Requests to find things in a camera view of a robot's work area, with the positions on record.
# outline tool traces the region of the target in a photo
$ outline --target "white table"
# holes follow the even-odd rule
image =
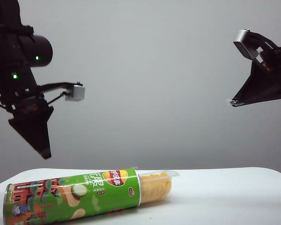
[[[173,178],[165,201],[60,224],[281,225],[281,173],[256,167],[176,171],[180,176]],[[8,179],[0,184],[0,225],[9,183],[95,172],[98,170],[34,169]]]

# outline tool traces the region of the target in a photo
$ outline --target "green chip can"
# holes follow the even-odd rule
[[[52,224],[138,206],[141,183],[134,168],[10,184],[5,225]]]

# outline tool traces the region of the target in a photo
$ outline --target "green led light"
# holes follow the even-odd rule
[[[18,78],[19,78],[19,76],[18,76],[17,73],[11,73],[11,75],[12,75],[12,77],[13,77],[14,79],[18,79]]]

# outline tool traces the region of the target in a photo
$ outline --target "white backdrop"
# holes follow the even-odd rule
[[[40,167],[281,172],[281,100],[227,102],[251,69],[238,30],[281,46],[281,0],[19,2],[22,23],[53,46],[51,64],[33,69],[38,84],[81,81],[86,96],[53,104],[48,160],[0,109],[0,182]]]

